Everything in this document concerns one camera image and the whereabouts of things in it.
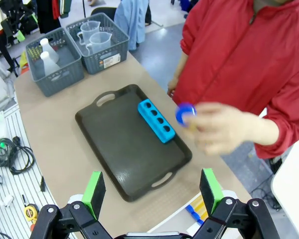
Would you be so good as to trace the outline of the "dark brown serving tray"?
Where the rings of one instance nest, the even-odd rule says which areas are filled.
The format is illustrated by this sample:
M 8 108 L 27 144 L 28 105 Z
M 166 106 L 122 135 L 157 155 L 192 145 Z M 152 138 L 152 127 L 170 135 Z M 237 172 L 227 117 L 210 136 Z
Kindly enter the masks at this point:
M 164 134 L 174 132 L 135 84 L 102 93 L 75 115 L 91 149 L 127 202 L 154 190 L 155 182 L 168 173 L 174 176 L 192 159 L 192 152 L 177 134 L 163 143 L 139 108 L 148 111 Z

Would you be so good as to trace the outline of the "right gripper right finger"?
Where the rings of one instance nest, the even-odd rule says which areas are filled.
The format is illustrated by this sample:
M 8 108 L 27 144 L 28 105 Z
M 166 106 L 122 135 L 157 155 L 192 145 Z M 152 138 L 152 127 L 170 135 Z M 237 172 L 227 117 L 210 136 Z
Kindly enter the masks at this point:
M 281 239 L 264 200 L 225 197 L 211 168 L 202 169 L 199 188 L 208 218 L 193 239 L 221 239 L 228 228 L 243 239 Z

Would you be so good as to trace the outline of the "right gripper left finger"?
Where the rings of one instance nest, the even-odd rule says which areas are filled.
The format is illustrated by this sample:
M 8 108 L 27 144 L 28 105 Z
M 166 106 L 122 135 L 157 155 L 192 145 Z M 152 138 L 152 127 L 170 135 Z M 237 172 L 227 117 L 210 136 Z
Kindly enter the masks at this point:
M 75 232 L 84 239 L 113 239 L 99 222 L 105 192 L 103 173 L 93 172 L 81 200 L 42 207 L 30 239 L 68 239 Z

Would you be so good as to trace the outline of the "light blue shirt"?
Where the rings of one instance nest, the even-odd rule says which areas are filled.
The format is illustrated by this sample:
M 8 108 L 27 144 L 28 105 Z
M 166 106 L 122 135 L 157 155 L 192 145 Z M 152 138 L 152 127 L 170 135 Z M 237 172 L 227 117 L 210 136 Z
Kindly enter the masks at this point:
M 129 37 L 128 49 L 136 50 L 145 41 L 145 17 L 149 0 L 121 0 L 114 23 Z

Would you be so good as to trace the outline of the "grey plastic basket with sticker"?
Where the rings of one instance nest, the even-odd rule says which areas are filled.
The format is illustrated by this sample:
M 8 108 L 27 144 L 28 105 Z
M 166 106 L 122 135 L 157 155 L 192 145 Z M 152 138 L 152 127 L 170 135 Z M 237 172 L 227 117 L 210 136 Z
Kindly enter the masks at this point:
M 99 32 L 104 31 L 112 34 L 111 47 L 90 56 L 88 56 L 86 44 L 80 45 L 79 38 L 77 37 L 77 33 L 80 31 L 80 26 L 88 21 L 99 21 Z M 129 37 L 104 13 L 98 13 L 76 21 L 66 26 L 66 30 L 75 42 L 82 56 L 83 66 L 90 75 L 99 73 L 106 68 L 125 61 L 127 58 Z

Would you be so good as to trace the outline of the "person's right hand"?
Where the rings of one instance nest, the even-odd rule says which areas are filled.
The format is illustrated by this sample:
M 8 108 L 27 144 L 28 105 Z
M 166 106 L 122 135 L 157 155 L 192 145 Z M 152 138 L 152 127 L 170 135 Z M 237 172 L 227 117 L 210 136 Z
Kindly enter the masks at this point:
M 167 95 L 171 98 L 174 95 L 174 91 L 176 89 L 177 83 L 178 83 L 178 78 L 174 77 L 172 80 L 169 81 L 167 85 Z

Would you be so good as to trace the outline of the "white plastic conical flask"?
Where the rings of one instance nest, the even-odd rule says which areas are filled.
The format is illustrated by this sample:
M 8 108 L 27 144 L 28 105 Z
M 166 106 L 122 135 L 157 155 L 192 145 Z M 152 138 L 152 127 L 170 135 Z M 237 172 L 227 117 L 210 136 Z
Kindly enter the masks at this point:
M 43 38 L 40 40 L 40 45 L 42 46 L 42 51 L 46 51 L 49 53 L 50 58 L 57 63 L 59 61 L 59 56 L 56 53 L 56 51 L 52 48 L 52 46 L 49 44 L 49 41 L 47 38 Z
M 45 75 L 48 76 L 60 69 L 60 67 L 51 59 L 49 52 L 43 51 L 40 55 L 43 61 Z

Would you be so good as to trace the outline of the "person's right forearm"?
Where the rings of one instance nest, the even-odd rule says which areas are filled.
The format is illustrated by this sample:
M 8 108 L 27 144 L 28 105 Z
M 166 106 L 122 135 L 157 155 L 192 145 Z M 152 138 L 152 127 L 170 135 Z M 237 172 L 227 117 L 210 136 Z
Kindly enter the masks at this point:
M 176 67 L 174 76 L 173 76 L 173 79 L 176 80 L 176 82 L 178 81 L 179 76 L 180 76 L 181 72 L 184 69 L 184 66 L 186 64 L 187 59 L 188 59 L 188 55 L 186 55 L 184 52 L 182 52 L 180 60 L 179 60 L 178 65 Z

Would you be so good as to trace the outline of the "blue-capped amber test tube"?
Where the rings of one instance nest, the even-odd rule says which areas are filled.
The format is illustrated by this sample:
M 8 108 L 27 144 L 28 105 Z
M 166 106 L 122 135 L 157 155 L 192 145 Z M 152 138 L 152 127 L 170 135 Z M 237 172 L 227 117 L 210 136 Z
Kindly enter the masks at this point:
M 191 118 L 197 115 L 197 111 L 194 105 L 189 103 L 179 104 L 176 112 L 175 118 L 177 122 L 184 128 L 187 128 L 190 131 L 195 131 L 196 126 L 192 122 L 187 122 L 187 118 Z
M 198 213 L 200 210 L 205 210 L 205 203 L 201 195 L 197 196 L 188 206 L 186 210 L 190 213 Z
M 199 224 L 203 224 L 203 222 L 205 220 L 206 213 L 207 213 L 207 211 L 206 211 L 205 205 L 200 204 L 194 208 L 192 215 Z

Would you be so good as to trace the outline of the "black chair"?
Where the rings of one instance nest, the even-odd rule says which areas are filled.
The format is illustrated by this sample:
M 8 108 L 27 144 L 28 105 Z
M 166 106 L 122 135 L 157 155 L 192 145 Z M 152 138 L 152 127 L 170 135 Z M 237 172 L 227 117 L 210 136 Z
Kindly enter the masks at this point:
M 92 10 L 91 15 L 104 13 L 111 20 L 114 20 L 116 9 L 116 7 L 97 7 L 94 10 Z

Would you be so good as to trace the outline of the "person's left hand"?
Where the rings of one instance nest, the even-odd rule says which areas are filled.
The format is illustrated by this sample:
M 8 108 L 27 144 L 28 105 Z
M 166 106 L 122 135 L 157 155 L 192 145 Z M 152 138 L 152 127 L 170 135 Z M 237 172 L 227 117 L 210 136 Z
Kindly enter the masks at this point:
M 197 115 L 184 117 L 196 145 L 209 155 L 231 153 L 245 141 L 258 142 L 259 120 L 256 115 L 218 103 L 203 103 L 197 107 Z

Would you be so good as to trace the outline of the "person's left forearm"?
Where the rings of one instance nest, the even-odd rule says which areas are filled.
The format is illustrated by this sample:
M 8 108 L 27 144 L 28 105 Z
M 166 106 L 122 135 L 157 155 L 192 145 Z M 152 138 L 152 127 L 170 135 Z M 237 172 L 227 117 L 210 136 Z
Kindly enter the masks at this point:
M 299 96 L 279 96 L 271 100 L 267 115 L 255 125 L 252 141 L 261 159 L 284 153 L 299 140 Z

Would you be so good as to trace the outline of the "yellow tape measure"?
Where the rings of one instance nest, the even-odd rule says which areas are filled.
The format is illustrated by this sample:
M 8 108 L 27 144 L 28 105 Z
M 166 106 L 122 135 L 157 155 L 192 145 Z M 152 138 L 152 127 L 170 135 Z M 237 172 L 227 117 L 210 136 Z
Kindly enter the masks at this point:
M 36 221 L 38 217 L 38 209 L 34 204 L 28 204 L 24 207 L 24 215 L 27 221 Z

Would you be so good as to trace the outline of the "white table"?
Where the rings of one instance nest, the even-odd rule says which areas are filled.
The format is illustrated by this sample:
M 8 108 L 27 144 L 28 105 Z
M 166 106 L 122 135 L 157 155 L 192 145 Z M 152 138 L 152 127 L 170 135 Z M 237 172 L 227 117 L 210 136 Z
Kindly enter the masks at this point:
M 272 191 L 299 235 L 299 141 L 275 174 Z

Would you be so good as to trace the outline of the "clear plastic measuring cup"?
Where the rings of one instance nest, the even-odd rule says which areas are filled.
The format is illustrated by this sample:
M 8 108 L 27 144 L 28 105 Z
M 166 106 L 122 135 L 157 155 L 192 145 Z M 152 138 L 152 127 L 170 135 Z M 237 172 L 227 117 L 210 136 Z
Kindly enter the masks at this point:
M 112 34 L 108 32 L 96 32 L 89 38 L 89 43 L 86 44 L 88 56 L 99 53 L 111 47 Z
M 99 21 L 88 21 L 80 26 L 80 31 L 77 33 L 79 38 L 79 44 L 85 45 L 90 42 L 90 37 L 99 32 L 100 22 Z

